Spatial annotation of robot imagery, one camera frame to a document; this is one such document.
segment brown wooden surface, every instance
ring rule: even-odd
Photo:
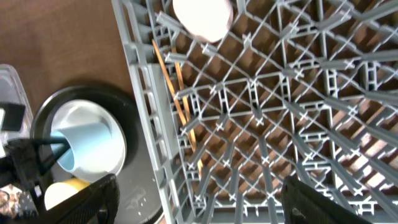
[[[132,95],[110,0],[0,1],[0,63],[15,67],[34,114],[75,83],[105,82]]]

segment dish rack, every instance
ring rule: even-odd
[[[370,222],[398,222],[398,1],[231,3],[231,29],[209,44],[171,0],[112,0],[167,223],[283,223],[288,175]]]

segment clear plastic container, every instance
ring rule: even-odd
[[[32,124],[32,110],[26,97],[24,87],[19,79],[18,73],[10,65],[0,65],[0,102],[17,103],[25,105],[24,122],[20,132],[1,131],[0,142],[5,145],[8,140],[14,138],[29,137],[30,125]],[[0,157],[4,156],[2,147],[0,148]]]

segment plastic dish rack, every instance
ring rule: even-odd
[[[398,1],[237,0],[215,44],[171,0],[112,3],[167,223],[283,223],[288,175],[398,222]],[[175,86],[182,67],[186,125],[152,39]]]

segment chopstick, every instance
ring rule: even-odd
[[[174,96],[175,96],[174,86],[173,86],[173,83],[172,83],[172,81],[170,79],[169,73],[168,73],[168,71],[166,69],[166,66],[165,66],[165,63],[163,61],[162,55],[160,54],[159,48],[158,48],[155,40],[152,40],[152,44],[153,44],[153,46],[155,48],[155,53],[156,53],[157,59],[159,60],[160,67],[162,68],[162,72],[163,72],[163,75],[164,75],[164,77],[166,79],[166,83],[167,83],[167,86],[169,88],[169,91],[170,91],[170,93],[172,95],[172,98],[174,98]],[[177,71],[178,84],[180,86],[180,89],[182,90],[183,89],[182,73],[181,73],[180,64],[177,63],[177,62],[175,63],[175,69]],[[184,105],[185,113],[187,114],[187,118],[185,118],[185,115],[182,112],[182,108],[181,108],[180,102],[177,99],[174,100],[174,104],[175,104],[175,107],[177,109],[178,116],[180,117],[182,125],[185,125],[187,123],[187,121],[189,121],[189,119],[190,119],[190,111],[189,111],[189,105],[188,105],[187,97],[186,96],[183,97],[183,105]],[[197,140],[196,140],[196,137],[195,137],[194,130],[191,130],[187,136],[188,136],[188,141],[189,141],[189,143],[192,146],[192,151],[195,152],[196,148],[197,148]],[[201,160],[199,160],[198,161],[198,170],[199,170],[200,176],[201,176],[201,168],[202,167],[203,167],[203,163],[201,162]]]

